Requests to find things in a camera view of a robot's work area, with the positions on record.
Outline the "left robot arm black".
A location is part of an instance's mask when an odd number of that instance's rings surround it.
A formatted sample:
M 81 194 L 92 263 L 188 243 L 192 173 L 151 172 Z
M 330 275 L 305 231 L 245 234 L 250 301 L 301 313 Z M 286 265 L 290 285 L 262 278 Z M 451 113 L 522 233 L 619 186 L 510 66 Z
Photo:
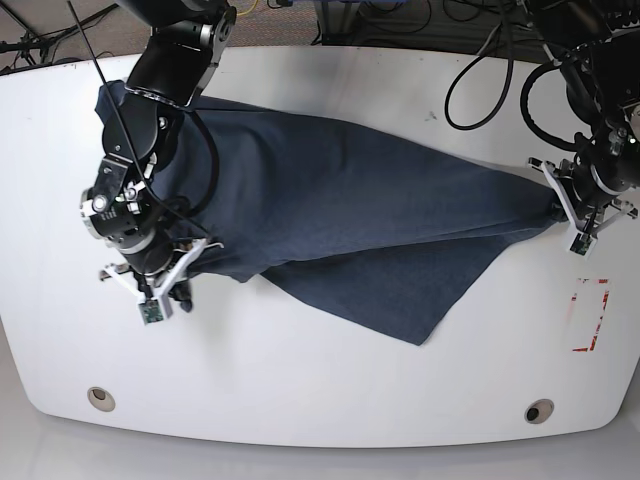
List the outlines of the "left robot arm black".
M 523 120 L 544 142 L 573 154 L 550 173 L 579 235 L 593 237 L 608 206 L 639 185 L 639 4 L 636 1 L 526 1 L 528 20 L 550 50 L 526 79 Z M 536 81 L 559 71 L 574 114 L 590 135 L 566 141 L 541 129 L 529 112 Z

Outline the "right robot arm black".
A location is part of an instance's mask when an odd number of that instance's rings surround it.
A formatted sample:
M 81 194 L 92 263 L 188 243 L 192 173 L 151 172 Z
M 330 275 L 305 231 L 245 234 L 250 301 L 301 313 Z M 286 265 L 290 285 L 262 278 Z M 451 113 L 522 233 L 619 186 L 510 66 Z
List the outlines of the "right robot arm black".
M 193 307 L 188 267 L 208 248 L 220 247 L 195 217 L 211 200 L 219 178 L 219 154 L 195 111 L 196 101 L 219 67 L 237 10 L 226 1 L 124 1 L 122 7 L 151 28 L 146 49 L 117 101 L 104 88 L 111 108 L 104 123 L 95 182 L 80 200 L 88 231 L 116 249 L 124 264 L 109 264 L 101 279 L 129 289 L 146 324 L 170 318 L 174 303 Z M 196 203 L 162 199 L 152 188 L 155 174 L 175 153 L 178 135 L 190 119 L 211 159 L 205 194 Z

